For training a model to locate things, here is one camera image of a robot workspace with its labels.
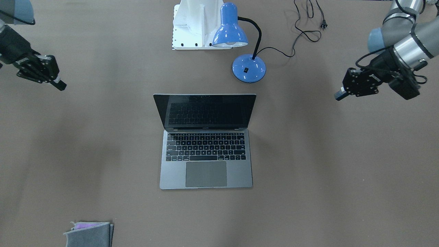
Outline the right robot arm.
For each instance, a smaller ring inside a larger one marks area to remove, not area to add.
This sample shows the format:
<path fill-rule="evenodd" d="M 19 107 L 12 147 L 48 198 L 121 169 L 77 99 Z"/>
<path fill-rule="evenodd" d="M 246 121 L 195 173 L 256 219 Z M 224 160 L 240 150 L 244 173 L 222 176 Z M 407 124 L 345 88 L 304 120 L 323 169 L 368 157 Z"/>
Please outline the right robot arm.
<path fill-rule="evenodd" d="M 10 25 L 35 25 L 33 6 L 29 0 L 2 0 L 0 4 L 1 64 L 12 64 L 17 76 L 36 83 L 50 83 L 63 91 L 67 85 L 60 78 L 60 70 L 53 55 L 42 55 Z"/>

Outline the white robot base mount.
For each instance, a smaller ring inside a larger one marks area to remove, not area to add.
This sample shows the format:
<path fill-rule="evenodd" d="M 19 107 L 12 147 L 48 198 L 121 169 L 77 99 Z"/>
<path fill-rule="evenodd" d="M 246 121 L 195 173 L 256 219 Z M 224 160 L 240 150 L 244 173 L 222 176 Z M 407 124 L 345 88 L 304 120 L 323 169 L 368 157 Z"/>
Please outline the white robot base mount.
<path fill-rule="evenodd" d="M 174 50 L 224 50 L 214 47 L 213 38 L 221 25 L 222 0 L 182 0 L 174 6 Z"/>

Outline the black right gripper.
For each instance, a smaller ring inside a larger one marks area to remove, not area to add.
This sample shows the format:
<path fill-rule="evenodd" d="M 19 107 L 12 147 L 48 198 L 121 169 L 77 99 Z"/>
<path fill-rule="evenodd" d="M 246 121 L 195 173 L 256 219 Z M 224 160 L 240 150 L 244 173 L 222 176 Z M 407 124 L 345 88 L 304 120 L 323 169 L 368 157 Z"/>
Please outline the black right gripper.
<path fill-rule="evenodd" d="M 59 67 L 53 55 L 28 55 L 15 62 L 17 76 L 37 83 L 51 83 L 59 91 L 67 84 L 59 76 Z"/>

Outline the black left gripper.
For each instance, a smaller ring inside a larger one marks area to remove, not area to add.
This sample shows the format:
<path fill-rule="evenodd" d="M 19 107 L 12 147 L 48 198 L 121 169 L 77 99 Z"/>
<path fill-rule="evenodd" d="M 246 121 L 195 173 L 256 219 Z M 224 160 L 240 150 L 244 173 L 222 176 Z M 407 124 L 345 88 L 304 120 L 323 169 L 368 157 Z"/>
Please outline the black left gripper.
<path fill-rule="evenodd" d="M 387 80 L 388 75 L 384 72 L 348 68 L 342 80 L 342 87 L 334 94 L 334 98 L 340 101 L 349 95 L 367 96 L 378 94 L 378 86 Z"/>

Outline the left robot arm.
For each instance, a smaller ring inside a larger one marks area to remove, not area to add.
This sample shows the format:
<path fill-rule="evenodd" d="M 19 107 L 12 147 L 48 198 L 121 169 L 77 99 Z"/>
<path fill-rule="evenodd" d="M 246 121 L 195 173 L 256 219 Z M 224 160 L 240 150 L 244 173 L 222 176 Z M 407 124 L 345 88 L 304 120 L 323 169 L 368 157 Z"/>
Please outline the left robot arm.
<path fill-rule="evenodd" d="M 375 57 L 366 66 L 356 61 L 348 68 L 341 89 L 334 94 L 338 101 L 347 96 L 378 94 L 378 87 L 387 83 L 406 100 L 417 97 L 420 86 L 416 71 L 438 56 L 439 19 L 417 23 L 427 4 L 438 6 L 437 0 L 394 0 L 383 20 L 382 27 L 371 30 L 367 45 Z"/>

